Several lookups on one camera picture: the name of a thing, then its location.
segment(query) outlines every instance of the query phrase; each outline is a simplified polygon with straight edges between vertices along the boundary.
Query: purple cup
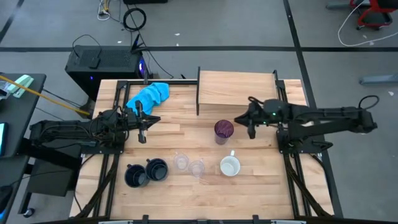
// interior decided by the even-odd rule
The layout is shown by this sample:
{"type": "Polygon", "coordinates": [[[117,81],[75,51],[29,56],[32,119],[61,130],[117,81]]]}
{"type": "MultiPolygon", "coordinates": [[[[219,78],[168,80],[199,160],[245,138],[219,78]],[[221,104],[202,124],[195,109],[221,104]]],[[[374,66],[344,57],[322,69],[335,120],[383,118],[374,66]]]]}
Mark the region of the purple cup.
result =
{"type": "Polygon", "coordinates": [[[214,125],[215,140],[219,145],[225,144],[234,133],[234,126],[227,120],[217,121],[214,125]]]}

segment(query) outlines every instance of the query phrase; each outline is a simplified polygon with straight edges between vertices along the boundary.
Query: wooden board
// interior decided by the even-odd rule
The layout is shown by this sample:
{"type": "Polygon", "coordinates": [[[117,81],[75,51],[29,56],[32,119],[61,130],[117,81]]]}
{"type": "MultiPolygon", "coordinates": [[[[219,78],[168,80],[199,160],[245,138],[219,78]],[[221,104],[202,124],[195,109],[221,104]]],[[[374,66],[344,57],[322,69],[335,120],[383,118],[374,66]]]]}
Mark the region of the wooden board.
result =
{"type": "MultiPolygon", "coordinates": [[[[110,109],[116,80],[101,82],[95,113],[110,109]]],[[[300,80],[285,80],[291,103],[305,104],[300,80]]],[[[132,86],[132,98],[143,86],[132,86]]],[[[111,212],[112,219],[262,219],[292,218],[289,188],[282,156],[277,150],[275,129],[261,126],[257,138],[249,139],[246,128],[233,122],[231,139],[219,146],[214,141],[214,124],[219,119],[233,118],[245,112],[245,107],[231,105],[201,105],[195,111],[195,85],[170,86],[170,98],[152,114],[162,120],[148,130],[147,144],[140,144],[137,131],[130,132],[124,154],[120,157],[116,188],[111,212]],[[225,177],[220,160],[231,149],[241,162],[236,177],[225,177]],[[205,175],[196,179],[189,171],[174,167],[176,153],[184,153],[190,161],[203,160],[205,175]],[[124,182],[128,164],[146,164],[146,159],[162,158],[169,165],[169,176],[163,182],[150,182],[141,189],[132,189],[124,182]]],[[[333,213],[322,167],[309,155],[301,155],[305,182],[322,207],[333,213]]],[[[102,156],[97,155],[82,168],[76,196],[82,206],[87,203],[98,184],[102,156]]],[[[103,195],[103,214],[107,194],[103,195]]],[[[76,215],[75,202],[70,215],[76,215]]]]}
{"type": "Polygon", "coordinates": [[[248,105],[248,97],[260,101],[276,98],[272,73],[200,71],[199,104],[248,105]]]}

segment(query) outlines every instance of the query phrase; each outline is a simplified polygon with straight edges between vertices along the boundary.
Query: chair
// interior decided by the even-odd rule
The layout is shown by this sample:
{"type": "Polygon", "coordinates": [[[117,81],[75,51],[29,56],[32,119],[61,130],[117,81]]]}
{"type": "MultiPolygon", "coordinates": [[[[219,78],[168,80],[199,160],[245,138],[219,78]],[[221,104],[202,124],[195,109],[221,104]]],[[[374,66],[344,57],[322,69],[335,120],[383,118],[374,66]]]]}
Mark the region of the chair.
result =
{"type": "MultiPolygon", "coordinates": [[[[349,4],[352,8],[356,8],[358,4],[355,1],[350,0],[349,4]]],[[[389,15],[390,12],[394,12],[398,9],[398,1],[396,0],[369,0],[370,5],[359,7],[360,17],[358,19],[357,29],[363,27],[373,27],[379,29],[384,26],[389,26],[392,23],[392,18],[389,15]]]]}

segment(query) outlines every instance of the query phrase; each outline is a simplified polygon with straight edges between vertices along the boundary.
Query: blue towel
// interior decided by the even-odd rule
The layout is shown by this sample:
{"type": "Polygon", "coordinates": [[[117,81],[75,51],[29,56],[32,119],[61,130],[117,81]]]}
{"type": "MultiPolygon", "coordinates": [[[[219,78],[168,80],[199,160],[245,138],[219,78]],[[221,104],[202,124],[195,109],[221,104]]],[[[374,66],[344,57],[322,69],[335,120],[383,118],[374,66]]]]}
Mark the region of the blue towel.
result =
{"type": "Polygon", "coordinates": [[[137,114],[136,101],[142,103],[142,110],[145,114],[150,115],[154,106],[159,106],[161,102],[169,97],[169,84],[152,83],[150,86],[143,88],[136,96],[129,100],[126,104],[128,108],[137,114]]]}

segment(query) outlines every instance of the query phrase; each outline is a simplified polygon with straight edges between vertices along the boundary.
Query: black mug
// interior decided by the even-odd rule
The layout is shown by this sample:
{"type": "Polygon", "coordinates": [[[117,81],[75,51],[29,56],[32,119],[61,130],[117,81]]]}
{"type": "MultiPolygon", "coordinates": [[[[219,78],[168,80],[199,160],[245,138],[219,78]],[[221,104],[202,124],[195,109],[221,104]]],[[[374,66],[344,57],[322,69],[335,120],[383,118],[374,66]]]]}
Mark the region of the black mug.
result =
{"type": "Polygon", "coordinates": [[[169,174],[167,163],[163,159],[147,159],[147,176],[154,181],[163,181],[169,174]]]}
{"type": "Polygon", "coordinates": [[[145,187],[149,179],[145,168],[141,165],[127,165],[124,181],[130,187],[145,187]]]}

